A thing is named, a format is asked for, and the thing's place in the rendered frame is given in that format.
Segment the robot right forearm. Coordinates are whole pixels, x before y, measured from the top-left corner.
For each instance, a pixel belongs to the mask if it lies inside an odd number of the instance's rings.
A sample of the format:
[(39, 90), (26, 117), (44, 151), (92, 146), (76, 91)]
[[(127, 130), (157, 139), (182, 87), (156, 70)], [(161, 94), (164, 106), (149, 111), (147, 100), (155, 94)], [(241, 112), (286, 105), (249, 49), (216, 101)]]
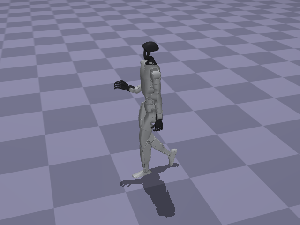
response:
[(136, 93), (136, 94), (140, 93), (140, 91), (142, 91), (141, 84), (138, 85), (137, 87), (135, 87), (134, 89), (133, 88), (129, 88), (129, 91), (132, 92), (132, 93)]

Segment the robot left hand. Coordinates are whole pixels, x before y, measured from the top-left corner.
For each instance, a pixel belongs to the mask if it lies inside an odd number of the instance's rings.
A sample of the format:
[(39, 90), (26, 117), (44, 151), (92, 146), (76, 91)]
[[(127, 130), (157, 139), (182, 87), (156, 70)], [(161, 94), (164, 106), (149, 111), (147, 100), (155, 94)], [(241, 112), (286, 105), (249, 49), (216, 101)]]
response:
[[(162, 118), (162, 119), (163, 119), (163, 118)], [(155, 122), (155, 124), (151, 127), (151, 129), (155, 127), (155, 130), (153, 130), (153, 131), (160, 131), (160, 130), (163, 130), (162, 119), (158, 119), (158, 116), (157, 116), (157, 114), (156, 114), (156, 122)]]

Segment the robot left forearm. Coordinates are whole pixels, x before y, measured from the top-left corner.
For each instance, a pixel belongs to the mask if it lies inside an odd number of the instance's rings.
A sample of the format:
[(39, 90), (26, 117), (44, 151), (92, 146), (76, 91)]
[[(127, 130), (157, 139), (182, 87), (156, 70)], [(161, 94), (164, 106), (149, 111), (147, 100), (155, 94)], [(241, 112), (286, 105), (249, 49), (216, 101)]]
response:
[(155, 105), (155, 112), (157, 114), (157, 119), (162, 119), (162, 97), (160, 94), (157, 95), (157, 101), (154, 101), (154, 105)]

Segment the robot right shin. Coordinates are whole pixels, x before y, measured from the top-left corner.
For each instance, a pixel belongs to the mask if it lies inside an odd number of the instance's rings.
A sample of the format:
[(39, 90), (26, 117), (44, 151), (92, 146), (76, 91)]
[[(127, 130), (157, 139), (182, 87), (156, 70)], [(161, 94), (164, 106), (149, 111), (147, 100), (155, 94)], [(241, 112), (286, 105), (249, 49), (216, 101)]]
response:
[(160, 152), (166, 154), (168, 157), (171, 156), (171, 152), (168, 151), (168, 150), (164, 147), (163, 143), (161, 143), (156, 137), (154, 137), (154, 140), (153, 140), (152, 142), (150, 142), (150, 143), (151, 143), (151, 146), (152, 146), (153, 148), (155, 148), (156, 150), (158, 150), (158, 151), (160, 151)]

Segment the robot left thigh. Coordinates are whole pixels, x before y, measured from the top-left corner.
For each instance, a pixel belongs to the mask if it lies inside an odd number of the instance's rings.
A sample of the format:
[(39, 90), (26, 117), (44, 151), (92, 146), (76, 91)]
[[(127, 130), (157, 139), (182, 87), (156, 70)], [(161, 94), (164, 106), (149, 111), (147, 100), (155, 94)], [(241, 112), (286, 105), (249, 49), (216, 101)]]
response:
[(139, 132), (139, 141), (140, 141), (140, 146), (143, 149), (144, 146), (149, 143), (150, 141), (148, 141), (150, 134), (152, 132), (153, 129), (151, 129), (151, 127), (153, 126), (152, 123), (156, 122), (156, 112), (155, 109), (152, 108), (151, 112), (147, 112), (141, 127), (140, 127), (140, 132)]

